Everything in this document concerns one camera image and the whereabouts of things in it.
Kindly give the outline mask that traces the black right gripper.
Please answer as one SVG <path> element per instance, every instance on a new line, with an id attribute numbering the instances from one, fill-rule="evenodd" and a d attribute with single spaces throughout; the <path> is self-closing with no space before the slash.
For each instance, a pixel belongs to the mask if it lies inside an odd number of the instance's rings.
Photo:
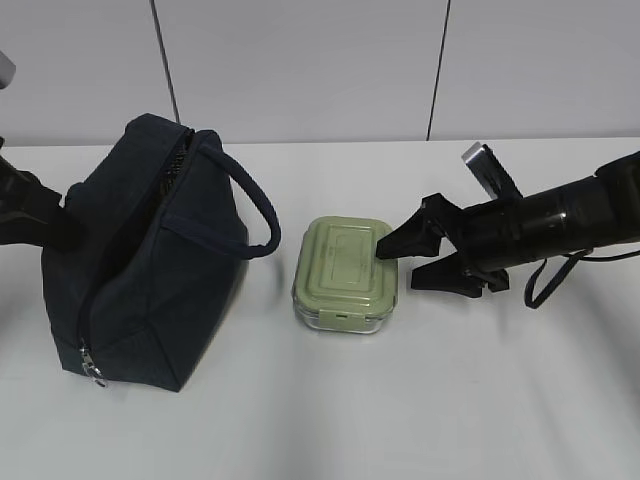
<path id="1" fill-rule="evenodd" d="M 566 194 L 536 194 L 460 208 L 429 195 L 400 227 L 377 242 L 381 260 L 437 257 L 452 233 L 456 253 L 414 269 L 410 287 L 480 298 L 509 289 L 506 268 L 569 251 L 570 201 Z"/>

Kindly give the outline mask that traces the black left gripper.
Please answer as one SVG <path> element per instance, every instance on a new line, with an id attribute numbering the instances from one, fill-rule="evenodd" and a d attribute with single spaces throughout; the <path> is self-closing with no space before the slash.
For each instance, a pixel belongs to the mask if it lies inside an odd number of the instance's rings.
<path id="1" fill-rule="evenodd" d="M 31 172 L 17 170 L 1 157 L 1 244 L 79 248 L 86 229 L 61 205 L 62 196 Z"/>

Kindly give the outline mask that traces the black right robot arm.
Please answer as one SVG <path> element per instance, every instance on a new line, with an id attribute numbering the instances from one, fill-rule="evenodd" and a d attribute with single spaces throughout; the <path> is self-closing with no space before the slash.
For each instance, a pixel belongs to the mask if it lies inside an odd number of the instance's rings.
<path id="1" fill-rule="evenodd" d="M 436 193 L 380 239 L 381 260 L 429 257 L 413 270 L 414 290 L 443 291 L 469 298 L 485 289 L 506 291 L 511 267 L 551 257 L 566 261 L 549 283 L 535 289 L 539 270 L 529 278 L 524 303 L 539 308 L 579 262 L 594 261 L 596 248 L 639 239 L 639 155 L 609 162 L 591 176 L 525 196 L 486 144 L 462 157 L 489 194 L 486 203 L 460 208 Z"/>

